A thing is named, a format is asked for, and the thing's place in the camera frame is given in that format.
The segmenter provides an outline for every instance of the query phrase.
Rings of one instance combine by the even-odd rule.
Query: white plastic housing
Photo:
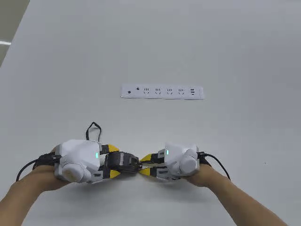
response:
[[[55,176],[70,182],[93,182],[92,174],[100,167],[101,144],[89,140],[69,140],[59,145],[55,154],[61,155],[55,165]]]
[[[164,162],[174,176],[190,176],[199,170],[198,147],[166,143]]]

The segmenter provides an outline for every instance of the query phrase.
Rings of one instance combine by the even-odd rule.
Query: hand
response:
[[[216,172],[211,166],[206,164],[200,164],[199,171],[189,177],[183,177],[188,182],[192,183],[198,187],[209,187],[210,183],[217,175],[220,175]]]
[[[55,177],[54,166],[38,166],[28,175],[21,179],[21,181],[29,181],[41,192],[57,190],[70,182],[59,180]]]

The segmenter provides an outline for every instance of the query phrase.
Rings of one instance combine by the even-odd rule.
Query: wrist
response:
[[[216,188],[221,187],[225,182],[229,182],[230,180],[227,177],[224,177],[219,172],[215,171],[211,174],[211,177],[207,181],[206,187],[211,191],[215,191]]]
[[[209,188],[217,180],[218,174],[219,173],[211,166],[201,164],[198,174],[198,181],[201,182],[203,187]]]

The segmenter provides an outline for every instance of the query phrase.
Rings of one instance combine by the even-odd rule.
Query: tabletop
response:
[[[300,21],[293,0],[31,0],[0,68],[1,197],[96,121],[103,143],[139,158],[197,144],[299,225]],[[200,85],[205,100],[122,99],[123,83]],[[234,225],[208,189],[136,175],[45,193],[24,225],[187,222]]]

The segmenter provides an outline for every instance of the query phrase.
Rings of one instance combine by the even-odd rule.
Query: white power strip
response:
[[[203,100],[201,86],[123,84],[122,98]]]

